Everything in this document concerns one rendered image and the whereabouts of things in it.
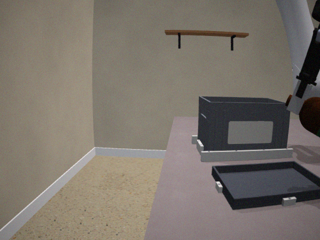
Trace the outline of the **brown bottle with green label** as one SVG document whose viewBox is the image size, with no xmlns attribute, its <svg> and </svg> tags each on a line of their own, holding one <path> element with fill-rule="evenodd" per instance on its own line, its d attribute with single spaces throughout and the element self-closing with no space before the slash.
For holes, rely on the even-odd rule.
<svg viewBox="0 0 320 240">
<path fill-rule="evenodd" d="M 285 103 L 286 106 L 289 105 L 291 97 L 290 94 Z M 320 97 L 311 97 L 304 100 L 298 115 L 302 126 L 307 131 L 320 137 Z"/>
</svg>

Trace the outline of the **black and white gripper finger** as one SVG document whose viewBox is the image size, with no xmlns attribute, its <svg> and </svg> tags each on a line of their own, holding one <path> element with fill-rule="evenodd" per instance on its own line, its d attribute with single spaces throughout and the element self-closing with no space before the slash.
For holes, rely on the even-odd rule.
<svg viewBox="0 0 320 240">
<path fill-rule="evenodd" d="M 299 115 L 306 96 L 311 87 L 312 79 L 315 75 L 317 67 L 320 62 L 320 29 L 316 28 L 313 30 L 312 39 L 302 66 L 298 79 L 297 85 L 293 92 L 293 95 L 288 104 L 287 110 Z"/>
<path fill-rule="evenodd" d="M 318 64 L 318 67 L 317 67 L 316 72 L 315 72 L 315 74 L 314 74 L 314 77 L 313 77 L 313 79 L 312 79 L 312 83 L 310 84 L 310 89 L 309 89 L 309 91 L 308 91 L 308 93 L 307 93 L 307 96 L 306 96 L 305 100 L 308 99 L 309 94 L 310 94 L 310 92 L 311 92 L 311 89 L 312 89 L 313 85 L 314 85 L 314 86 L 317 85 L 317 83 L 316 83 L 315 81 L 316 81 L 316 79 L 317 79 L 317 75 L 318 75 L 319 71 L 320 71 L 320 62 L 319 62 L 319 64 Z"/>
</svg>

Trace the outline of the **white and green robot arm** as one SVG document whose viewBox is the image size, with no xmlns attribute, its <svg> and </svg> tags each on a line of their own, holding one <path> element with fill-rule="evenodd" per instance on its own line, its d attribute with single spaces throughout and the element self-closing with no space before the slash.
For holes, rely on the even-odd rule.
<svg viewBox="0 0 320 240">
<path fill-rule="evenodd" d="M 296 88 L 311 40 L 314 26 L 307 0 L 275 0 L 284 24 L 292 66 L 293 91 Z M 307 99 L 320 97 L 320 70 Z"/>
</svg>

